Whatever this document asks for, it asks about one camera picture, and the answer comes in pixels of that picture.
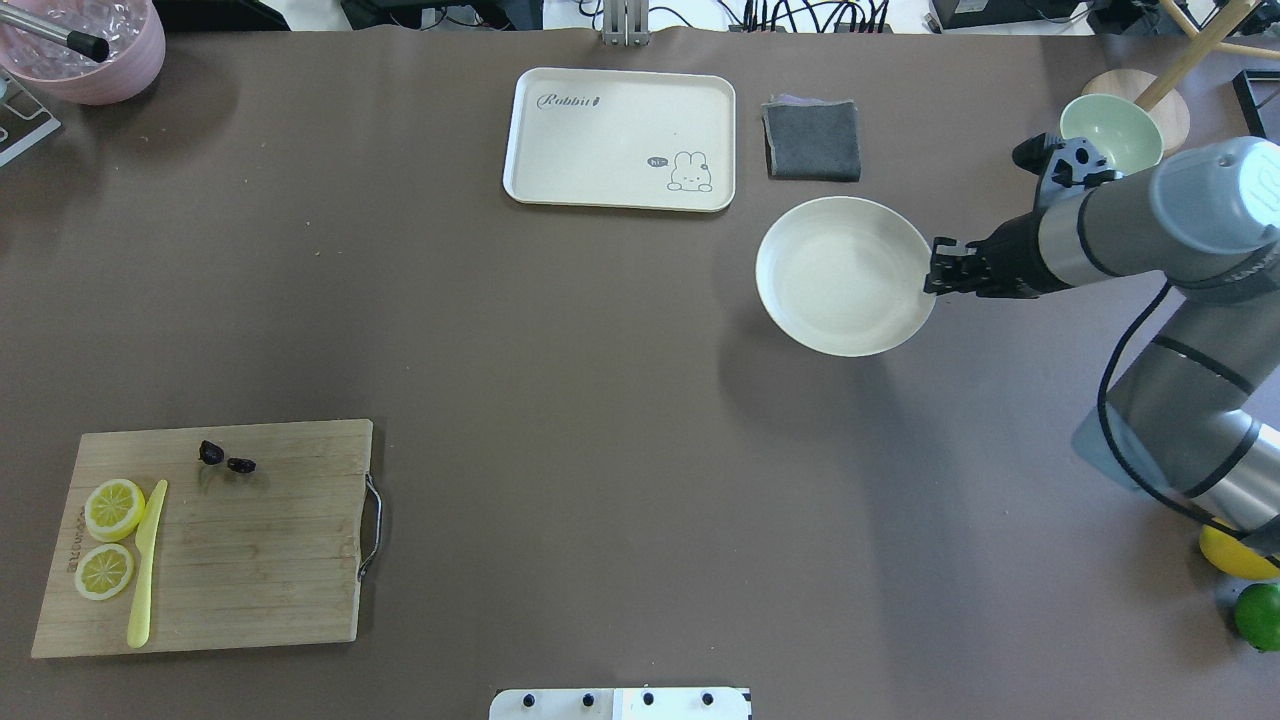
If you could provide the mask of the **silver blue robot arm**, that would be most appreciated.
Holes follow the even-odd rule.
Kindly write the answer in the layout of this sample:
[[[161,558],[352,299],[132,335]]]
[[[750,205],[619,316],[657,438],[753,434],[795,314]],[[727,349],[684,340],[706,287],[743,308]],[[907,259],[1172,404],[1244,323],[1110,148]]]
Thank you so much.
[[[1082,137],[1012,151],[1033,209],[938,237],[923,290],[1038,299],[1149,273],[1164,283],[1111,352],[1076,454],[1277,562],[1277,429],[1247,404],[1277,370],[1277,146],[1244,136],[1120,170]]]

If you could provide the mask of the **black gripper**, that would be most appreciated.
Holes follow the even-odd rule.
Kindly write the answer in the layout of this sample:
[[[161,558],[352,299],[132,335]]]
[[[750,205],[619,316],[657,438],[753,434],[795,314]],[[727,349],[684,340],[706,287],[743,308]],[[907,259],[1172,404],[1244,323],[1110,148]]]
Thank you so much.
[[[1005,222],[986,240],[934,237],[934,263],[963,263],[963,272],[932,268],[922,290],[932,295],[975,293],[984,299],[1037,299],[1053,291],[1053,275],[1041,254],[1043,215],[1028,213]]]

